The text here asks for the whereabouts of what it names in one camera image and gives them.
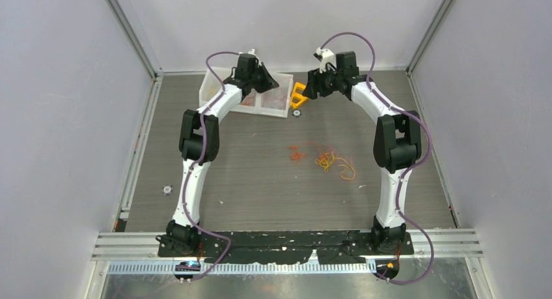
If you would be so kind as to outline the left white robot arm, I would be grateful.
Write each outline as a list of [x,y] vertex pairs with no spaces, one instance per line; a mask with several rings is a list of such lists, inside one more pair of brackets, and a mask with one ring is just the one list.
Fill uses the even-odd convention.
[[237,58],[225,79],[211,66],[207,67],[219,82],[219,91],[201,107],[188,109],[183,114],[178,140],[183,164],[182,185],[165,234],[156,238],[159,257],[198,255],[202,235],[209,234],[200,226],[200,199],[208,170],[219,152],[220,122],[251,91],[264,93],[279,87],[254,50],[237,53]]

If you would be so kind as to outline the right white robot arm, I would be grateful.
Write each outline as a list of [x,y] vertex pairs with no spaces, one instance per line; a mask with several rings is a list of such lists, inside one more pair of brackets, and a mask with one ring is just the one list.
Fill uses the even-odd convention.
[[372,78],[361,74],[354,52],[318,48],[314,57],[320,65],[308,71],[303,95],[314,100],[339,92],[376,124],[373,155],[381,169],[381,191],[368,245],[378,253],[390,253],[406,239],[407,183],[422,153],[418,114],[393,104]]

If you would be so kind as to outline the white three-compartment bin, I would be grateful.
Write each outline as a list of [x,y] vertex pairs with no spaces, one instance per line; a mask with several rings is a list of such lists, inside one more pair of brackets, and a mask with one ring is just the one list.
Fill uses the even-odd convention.
[[[258,93],[254,89],[251,93],[231,111],[266,115],[270,117],[288,117],[290,95],[294,86],[292,74],[271,73],[271,76],[279,83],[280,87],[264,93]],[[215,76],[208,72],[199,89],[199,106],[206,104],[220,90],[221,85]]]

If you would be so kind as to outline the small round token left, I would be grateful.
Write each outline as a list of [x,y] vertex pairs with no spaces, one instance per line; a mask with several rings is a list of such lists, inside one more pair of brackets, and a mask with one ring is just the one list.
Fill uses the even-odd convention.
[[164,187],[162,188],[162,192],[164,195],[170,195],[172,194],[173,192],[173,186],[168,184],[168,185],[164,185]]

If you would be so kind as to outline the yellow triangular plastic frame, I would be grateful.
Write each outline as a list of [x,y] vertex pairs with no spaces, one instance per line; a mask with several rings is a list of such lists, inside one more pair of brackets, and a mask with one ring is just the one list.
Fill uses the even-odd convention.
[[290,95],[290,107],[292,109],[298,109],[301,107],[309,98],[303,95],[306,85],[295,82],[294,88],[292,89]]

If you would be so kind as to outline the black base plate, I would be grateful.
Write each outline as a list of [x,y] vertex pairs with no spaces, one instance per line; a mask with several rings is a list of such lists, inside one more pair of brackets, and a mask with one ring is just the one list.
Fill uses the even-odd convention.
[[234,231],[215,236],[157,235],[159,257],[192,257],[213,264],[359,264],[366,256],[413,255],[410,235],[403,242],[377,244],[368,231]]

